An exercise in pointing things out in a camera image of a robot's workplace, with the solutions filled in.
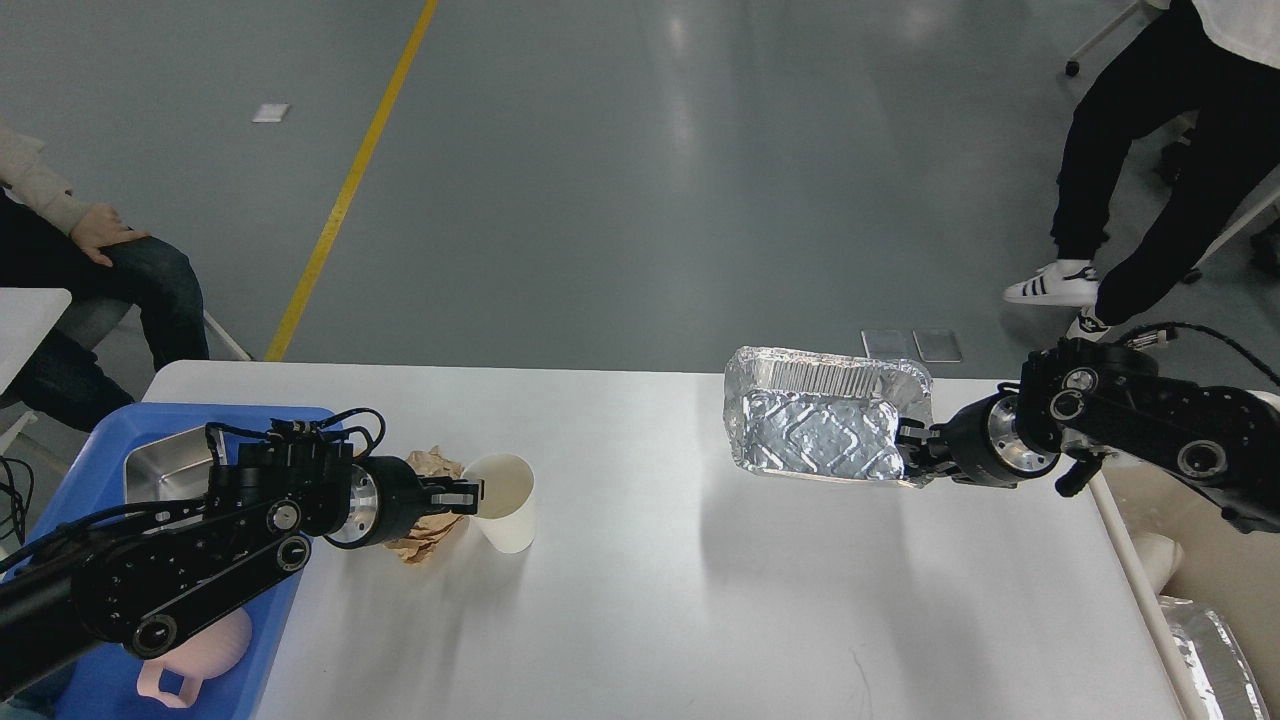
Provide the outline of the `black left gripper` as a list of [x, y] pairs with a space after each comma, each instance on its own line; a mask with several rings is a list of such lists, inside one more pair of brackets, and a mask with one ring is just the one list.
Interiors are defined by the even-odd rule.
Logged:
[[[346, 506], [325, 541], [340, 550], [358, 550], [402, 539], [420, 518], [434, 511], [477, 511], [484, 489], [484, 480], [420, 479], [402, 459], [366, 457], [352, 466]], [[468, 519], [456, 512], [431, 515], [430, 532], [448, 533]]]

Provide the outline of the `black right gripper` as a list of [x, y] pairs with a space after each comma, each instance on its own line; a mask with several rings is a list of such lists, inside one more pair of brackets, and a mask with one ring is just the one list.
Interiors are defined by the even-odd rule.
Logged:
[[948, 477], [959, 484], [1014, 489], [1047, 477], [1059, 455], [1032, 448], [1015, 429], [1019, 396], [992, 395], [970, 404], [946, 423], [900, 420], [897, 428], [905, 486], [928, 486]]

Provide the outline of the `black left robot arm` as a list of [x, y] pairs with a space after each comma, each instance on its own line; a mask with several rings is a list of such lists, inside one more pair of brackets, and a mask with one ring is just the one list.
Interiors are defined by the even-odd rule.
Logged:
[[300, 573], [316, 538], [384, 544], [425, 516], [474, 515], [481, 480], [426, 477], [376, 455], [385, 427], [355, 410], [210, 421], [212, 465], [195, 498], [123, 503], [56, 525], [3, 560], [3, 698], [102, 644], [151, 660]]

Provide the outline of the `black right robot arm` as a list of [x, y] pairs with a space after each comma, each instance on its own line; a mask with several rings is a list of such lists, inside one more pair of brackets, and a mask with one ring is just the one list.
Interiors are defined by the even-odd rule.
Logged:
[[950, 420], [902, 419], [895, 445], [906, 477], [1012, 489], [1066, 460], [1055, 489], [1070, 498], [1125, 454], [1211, 502], [1235, 530], [1276, 532], [1277, 410], [1247, 389], [1162, 375], [1149, 350], [1180, 329], [1162, 322], [1114, 342], [1060, 340], [1029, 354], [1018, 382]]

